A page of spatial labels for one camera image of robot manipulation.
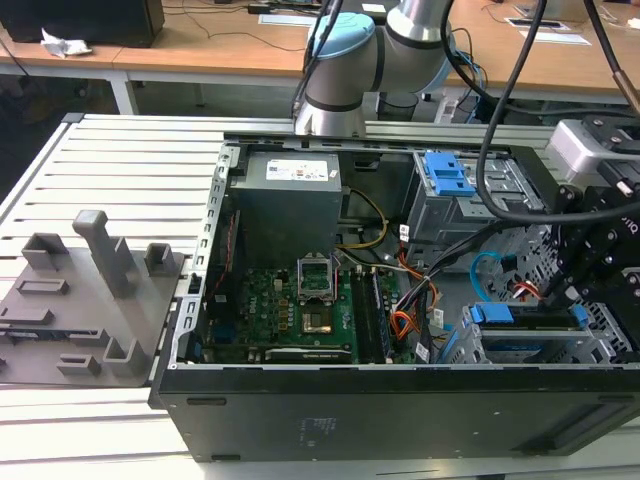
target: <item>metal slotted platform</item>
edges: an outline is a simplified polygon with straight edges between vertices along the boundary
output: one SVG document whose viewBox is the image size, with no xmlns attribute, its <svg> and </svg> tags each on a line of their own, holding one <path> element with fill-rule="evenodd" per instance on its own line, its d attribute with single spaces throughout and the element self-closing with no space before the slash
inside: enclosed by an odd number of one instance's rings
<svg viewBox="0 0 640 480">
<path fill-rule="evenodd" d="M 83 208 L 105 210 L 109 233 L 126 236 L 132 249 L 168 242 L 189 256 L 188 264 L 223 132 L 290 130 L 287 120 L 266 119 L 86 115 L 63 123 L 0 206 L 0 299 L 26 263 L 20 251 L 32 233 L 58 233 L 66 245 L 84 246 L 71 229 Z M 477 143 L 484 128 L 375 122 L 368 132 Z M 543 156 L 550 134 L 505 127 L 496 143 L 531 146 Z M 177 295 L 185 289 L 181 280 Z M 415 480 L 507 473 L 622 480 L 640 473 L 637 420 L 566 458 L 196 464 L 166 412 L 149 409 L 148 395 L 147 388 L 0 386 L 0 478 Z"/>
</svg>

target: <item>sticker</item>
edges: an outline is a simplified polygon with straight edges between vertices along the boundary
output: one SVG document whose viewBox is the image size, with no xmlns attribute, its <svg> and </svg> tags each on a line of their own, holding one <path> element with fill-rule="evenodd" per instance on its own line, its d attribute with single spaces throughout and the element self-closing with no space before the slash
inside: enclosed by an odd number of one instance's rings
<svg viewBox="0 0 640 480">
<path fill-rule="evenodd" d="M 321 160 L 269 160 L 267 180 L 328 182 L 329 170 Z"/>
<path fill-rule="evenodd" d="M 400 241 L 408 242 L 409 241 L 409 225 L 400 225 Z"/>
<path fill-rule="evenodd" d="M 362 9 L 365 12 L 371 12 L 371 13 L 387 13 L 387 10 L 384 8 L 384 5 L 380 5 L 379 3 L 363 3 Z"/>
<path fill-rule="evenodd" d="M 433 311 L 433 322 L 431 322 L 431 325 L 444 330 L 444 310 L 436 308 Z"/>
<path fill-rule="evenodd" d="M 416 345 L 416 355 L 418 355 L 423 362 L 429 363 L 429 350 L 427 350 L 420 342 Z"/>
</svg>

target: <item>yellow wire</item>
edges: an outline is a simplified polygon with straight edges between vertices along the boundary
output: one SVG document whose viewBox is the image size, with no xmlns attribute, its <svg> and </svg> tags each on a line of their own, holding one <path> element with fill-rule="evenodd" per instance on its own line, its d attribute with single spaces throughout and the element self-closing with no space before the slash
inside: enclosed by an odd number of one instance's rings
<svg viewBox="0 0 640 480">
<path fill-rule="evenodd" d="M 387 228 L 388 228 L 387 219 L 384 216 L 384 213 L 382 213 L 382 210 L 380 210 L 380 207 L 378 207 L 378 205 L 376 205 L 376 203 L 373 200 L 371 200 L 367 195 L 365 195 L 364 192 L 355 188 L 352 188 L 351 191 L 356 192 L 358 195 L 362 195 L 362 197 L 365 198 L 373 208 L 375 208 L 376 212 L 378 212 L 378 215 L 380 215 L 380 221 L 382 222 L 382 232 L 380 232 L 380 235 L 378 236 L 378 238 L 367 243 L 339 243 L 336 245 L 336 247 L 350 248 L 353 250 L 375 247 L 380 242 L 382 242 L 382 240 L 384 240 L 384 237 L 387 236 Z"/>
</svg>

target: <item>wooden desk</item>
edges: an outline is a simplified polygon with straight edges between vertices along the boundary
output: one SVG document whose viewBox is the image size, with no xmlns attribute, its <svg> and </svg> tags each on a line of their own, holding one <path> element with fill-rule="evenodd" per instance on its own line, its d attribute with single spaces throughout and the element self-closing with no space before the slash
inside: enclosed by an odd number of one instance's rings
<svg viewBox="0 0 640 480">
<path fill-rule="evenodd" d="M 478 64 L 488 72 L 489 85 L 501 89 L 509 79 L 516 58 L 520 53 L 524 37 L 521 28 L 501 24 L 494 20 L 505 17 L 517 17 L 513 4 L 527 3 L 522 0 L 508 0 L 502 5 L 492 4 L 486 0 L 458 0 L 454 3 L 451 23 L 454 28 L 464 27 L 469 30 L 473 39 L 474 56 Z M 632 17 L 640 17 L 640 8 L 628 5 L 607 4 L 614 16 L 626 21 Z M 640 30 L 615 27 L 606 22 L 605 28 L 613 49 L 622 67 L 626 70 L 635 85 L 640 86 Z M 591 46 L 566 45 L 536 42 L 531 50 L 527 63 L 518 80 L 517 90 L 535 90 L 554 93 L 571 93 L 585 95 L 618 95 L 618 88 L 611 77 L 600 44 L 589 21 L 576 25 L 567 23 L 572 32 L 579 33 Z M 468 48 L 465 35 L 456 34 L 461 49 Z M 452 75 L 447 85 L 464 85 L 457 75 Z"/>
<path fill-rule="evenodd" d="M 194 0 L 187 0 L 186 3 L 202 6 Z M 114 68 L 294 78 L 301 76 L 303 52 L 307 42 L 306 27 L 261 25 L 257 15 L 249 15 L 246 10 L 225 13 L 226 7 L 216 7 L 219 11 L 214 13 L 189 10 L 194 13 L 185 15 L 180 8 L 181 0 L 164 0 L 164 4 L 178 8 L 165 9 L 164 28 L 153 48 L 123 48 L 113 61 Z M 230 5 L 231 10 L 237 10 L 239 7 L 236 5 L 247 3 L 234 3 Z M 242 33 L 250 33 L 291 51 L 275 48 Z"/>
<path fill-rule="evenodd" d="M 106 45 L 91 45 L 93 52 L 89 55 L 55 57 L 45 50 L 39 43 L 15 43 L 0 26 L 0 38 L 21 65 L 41 67 L 78 67 L 78 68 L 113 68 L 113 61 L 122 47 Z M 13 64 L 13 60 L 2 46 L 0 46 L 0 63 Z"/>
<path fill-rule="evenodd" d="M 513 3 L 496 5 L 488 0 L 457 0 L 451 15 L 454 28 L 467 28 L 473 39 L 476 61 L 489 74 L 489 91 L 499 94 L 504 87 L 523 43 L 520 30 L 505 23 L 504 17 L 517 16 Z M 49 55 L 38 44 L 6 42 L 18 60 L 33 75 L 103 78 L 111 82 L 123 114 L 136 114 L 132 80 L 183 82 L 200 84 L 238 84 L 295 86 L 301 76 L 302 51 L 308 29 L 305 27 L 261 25 L 257 15 L 235 10 L 246 2 L 216 7 L 215 13 L 185 15 L 182 0 L 164 0 L 167 7 L 165 27 L 150 49 L 120 47 L 94 48 L 94 54 L 69 59 Z M 200 6 L 196 0 L 186 0 Z M 626 24 L 630 17 L 640 17 L 640 8 L 607 4 L 606 8 Z M 618 59 L 631 80 L 640 85 L 640 31 L 605 24 Z M 269 46 L 248 35 L 294 51 Z M 513 93 L 514 98 L 544 100 L 623 103 L 624 99 L 611 79 L 604 55 L 591 25 L 576 26 L 591 46 L 536 43 Z M 463 34 L 456 34 L 460 48 L 467 48 Z M 21 74 L 5 52 L 0 51 L 0 73 Z M 444 86 L 444 97 L 455 101 L 466 90 L 455 74 Z"/>
</svg>

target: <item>motherboard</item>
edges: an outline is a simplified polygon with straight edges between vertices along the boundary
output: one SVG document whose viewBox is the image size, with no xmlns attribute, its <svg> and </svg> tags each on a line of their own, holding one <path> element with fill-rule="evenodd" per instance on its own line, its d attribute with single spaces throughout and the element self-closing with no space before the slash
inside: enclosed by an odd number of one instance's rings
<svg viewBox="0 0 640 480">
<path fill-rule="evenodd" d="M 333 298 L 321 301 L 300 298 L 301 286 L 304 291 L 329 287 L 321 270 L 306 271 L 299 283 L 296 268 L 248 269 L 233 311 L 220 314 L 218 308 L 210 315 L 204 354 L 225 364 L 390 358 L 388 314 L 399 296 L 395 274 L 335 269 L 332 275 Z"/>
</svg>

